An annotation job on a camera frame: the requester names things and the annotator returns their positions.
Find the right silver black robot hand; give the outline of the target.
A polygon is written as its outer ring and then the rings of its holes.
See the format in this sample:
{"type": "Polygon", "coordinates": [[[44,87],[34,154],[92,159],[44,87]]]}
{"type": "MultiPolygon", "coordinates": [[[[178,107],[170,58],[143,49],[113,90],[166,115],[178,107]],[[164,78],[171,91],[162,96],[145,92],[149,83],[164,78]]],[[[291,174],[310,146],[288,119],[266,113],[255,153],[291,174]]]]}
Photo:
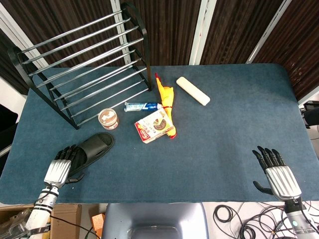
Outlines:
{"type": "Polygon", "coordinates": [[[258,150],[253,150],[267,180],[270,185],[265,188],[259,182],[253,181],[257,190],[264,194],[273,195],[280,201],[297,200],[301,197],[302,191],[297,180],[286,165],[282,156],[275,149],[262,148],[257,146],[258,150]]]}

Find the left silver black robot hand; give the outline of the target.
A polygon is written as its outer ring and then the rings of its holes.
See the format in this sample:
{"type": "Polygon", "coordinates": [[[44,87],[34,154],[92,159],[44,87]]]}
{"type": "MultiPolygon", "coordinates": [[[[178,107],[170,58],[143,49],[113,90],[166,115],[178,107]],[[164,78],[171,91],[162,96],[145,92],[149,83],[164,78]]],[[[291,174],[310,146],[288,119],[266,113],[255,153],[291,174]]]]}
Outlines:
{"type": "Polygon", "coordinates": [[[77,178],[69,177],[72,162],[74,161],[76,154],[75,144],[67,146],[56,154],[44,177],[44,184],[47,187],[61,188],[65,184],[77,183],[83,179],[84,173],[77,178]]]}

